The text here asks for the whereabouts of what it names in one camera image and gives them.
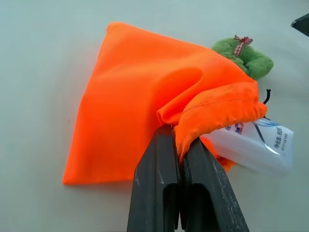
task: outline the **plastic bottle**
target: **plastic bottle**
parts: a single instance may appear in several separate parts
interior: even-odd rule
[[[220,156],[259,172],[282,176],[293,164],[293,134],[290,129],[262,118],[202,136],[211,140]]]

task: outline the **black cord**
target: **black cord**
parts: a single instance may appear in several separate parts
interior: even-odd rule
[[[266,104],[268,102],[269,98],[270,98],[270,89],[266,89],[266,91],[267,91],[267,96],[266,96],[266,99],[263,102],[263,104]]]

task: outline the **black object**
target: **black object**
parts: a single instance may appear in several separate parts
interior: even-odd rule
[[[226,172],[200,139],[178,166],[171,128],[159,128],[138,163],[127,232],[248,232]]]
[[[301,33],[309,36],[309,14],[296,19],[291,26],[296,30],[299,30]]]

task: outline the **orange drawstring bag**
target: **orange drawstring bag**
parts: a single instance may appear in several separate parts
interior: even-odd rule
[[[133,179],[164,124],[174,127],[182,161],[200,135],[266,111],[257,83],[211,49],[112,23],[80,103],[63,183]],[[226,169],[234,164],[202,141]]]

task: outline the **gray surface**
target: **gray surface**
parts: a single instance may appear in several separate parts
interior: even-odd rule
[[[126,229],[130,183],[61,184],[74,121],[110,21],[193,43],[250,36],[275,67],[267,116],[295,132],[295,164],[275,179],[228,174],[252,232],[309,231],[309,38],[290,27],[309,1],[53,0],[0,3],[0,231]]]

